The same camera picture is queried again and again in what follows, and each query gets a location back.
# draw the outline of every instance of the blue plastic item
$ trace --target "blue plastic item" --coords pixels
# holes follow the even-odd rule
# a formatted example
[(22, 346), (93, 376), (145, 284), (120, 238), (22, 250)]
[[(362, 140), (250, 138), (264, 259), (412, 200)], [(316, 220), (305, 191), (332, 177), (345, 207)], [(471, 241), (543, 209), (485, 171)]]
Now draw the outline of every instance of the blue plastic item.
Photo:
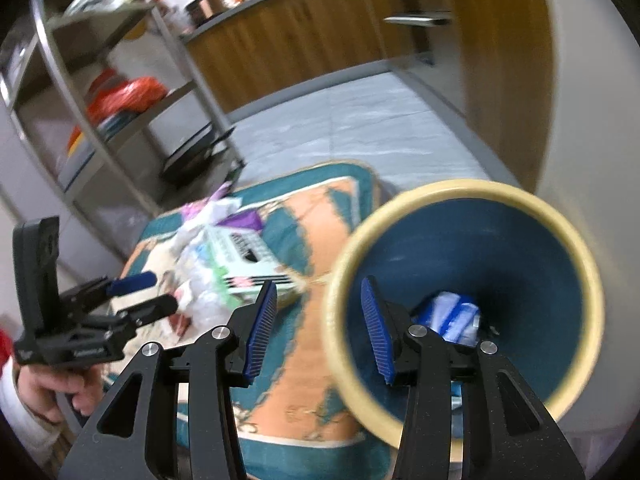
[(275, 283), (267, 290), (259, 306), (258, 315), (255, 317), (254, 326), (246, 346), (246, 359), (242, 374), (250, 382), (260, 374), (262, 361), (267, 350), (267, 343), (271, 335), (271, 327), (276, 317), (277, 292)]
[(380, 306), (376, 301), (372, 283), (369, 280), (362, 280), (360, 303), (362, 304), (364, 320), (367, 324), (367, 331), (369, 332), (369, 339), (371, 339), (371, 347), (376, 358), (378, 371), (385, 378), (385, 383), (391, 384), (396, 376), (393, 347), (391, 338), (381, 318)]
[(414, 322), (431, 328), (450, 343), (476, 346), (480, 309), (470, 296), (441, 292), (418, 311)]
[(150, 288), (157, 282), (158, 278), (156, 275), (148, 270), (141, 274), (127, 276), (121, 280), (113, 280), (107, 288), (107, 294), (109, 296), (126, 296), (127, 294)]

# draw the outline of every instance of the human hand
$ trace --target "human hand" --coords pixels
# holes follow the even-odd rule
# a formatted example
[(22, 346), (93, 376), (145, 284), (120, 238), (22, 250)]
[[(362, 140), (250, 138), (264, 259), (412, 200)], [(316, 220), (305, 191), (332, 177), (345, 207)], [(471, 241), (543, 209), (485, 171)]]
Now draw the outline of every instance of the human hand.
[(52, 424), (64, 420), (55, 392), (72, 394), (73, 407), (89, 416), (103, 396), (100, 366), (77, 372), (44, 365), (23, 366), (18, 375), (17, 391), (20, 400), (33, 413)]

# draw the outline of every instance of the shelf rack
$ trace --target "shelf rack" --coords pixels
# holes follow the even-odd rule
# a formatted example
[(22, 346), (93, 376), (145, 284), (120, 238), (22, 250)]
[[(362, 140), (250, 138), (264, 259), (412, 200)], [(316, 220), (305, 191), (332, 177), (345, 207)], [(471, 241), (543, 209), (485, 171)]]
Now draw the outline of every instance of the shelf rack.
[[(53, 6), (54, 9), (60, 10), (64, 9), (70, 0), (47, 0), (47, 3), (49, 9)], [(149, 137), (150, 132), (147, 129), (149, 123), (181, 98), (192, 93), (220, 136), (228, 132), (232, 126), (206, 86), (185, 47), (169, 31), (154, 0), (133, 2), (110, 12), (91, 10), (69, 16), (57, 13), (49, 16), (47, 10), (45, 0), (30, 1), (31, 17), (35, 28), (34, 36), (22, 53), (14, 80), (7, 81), (3, 77), (0, 80), (0, 90), (21, 142), (55, 194), (107, 248), (125, 260), (128, 257), (126, 251), (118, 246), (106, 230), (96, 227), (78, 207), (76, 201), (84, 186), (100, 168), (107, 167), (140, 208), (154, 218), (163, 211), (162, 205), (136, 183), (127, 168), (118, 160), (116, 156), (118, 150), (137, 132), (142, 132)], [(104, 140), (86, 114), (86, 104), (74, 84), (72, 74), (91, 64), (104, 63), (108, 52), (147, 16), (151, 16), (154, 20), (164, 46), (167, 47), (187, 82), (124, 126), (110, 140)], [(49, 167), (50, 165), (45, 163), (17, 114), (22, 104), (52, 84), (94, 149), (94, 154), (88, 162), (75, 179), (66, 186), (60, 184), (58, 176)], [(219, 175), (220, 182), (210, 182), (212, 187), (222, 184), (230, 173), (234, 173), (237, 179), (244, 167), (244, 161), (233, 142), (227, 138), (222, 140), (221, 144), (225, 156), (219, 158), (219, 164), (223, 164), (224, 168), (216, 168), (215, 174)], [(172, 201), (169, 197), (164, 202), (174, 201), (175, 198)]]

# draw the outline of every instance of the sleeve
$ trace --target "sleeve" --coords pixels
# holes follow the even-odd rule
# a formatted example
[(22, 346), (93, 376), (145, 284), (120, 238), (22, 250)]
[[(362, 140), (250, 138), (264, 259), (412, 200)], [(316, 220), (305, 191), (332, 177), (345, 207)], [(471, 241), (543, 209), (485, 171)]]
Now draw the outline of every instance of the sleeve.
[(51, 457), (60, 429), (31, 413), (18, 397), (14, 374), (14, 360), (10, 358), (0, 376), (0, 411), (20, 443), (39, 466)]
[(4, 366), (7, 359), (14, 351), (14, 343), (11, 338), (0, 328), (0, 367)]

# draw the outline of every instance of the cabinet handle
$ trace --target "cabinet handle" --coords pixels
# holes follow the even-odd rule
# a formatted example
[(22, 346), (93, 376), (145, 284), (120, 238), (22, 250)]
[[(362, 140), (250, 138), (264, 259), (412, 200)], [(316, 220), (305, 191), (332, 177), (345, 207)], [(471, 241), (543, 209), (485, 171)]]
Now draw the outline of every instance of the cabinet handle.
[(385, 22), (413, 27), (439, 27), (451, 23), (451, 13), (446, 10), (438, 10), (435, 12), (420, 12), (418, 14), (396, 14), (385, 18)]

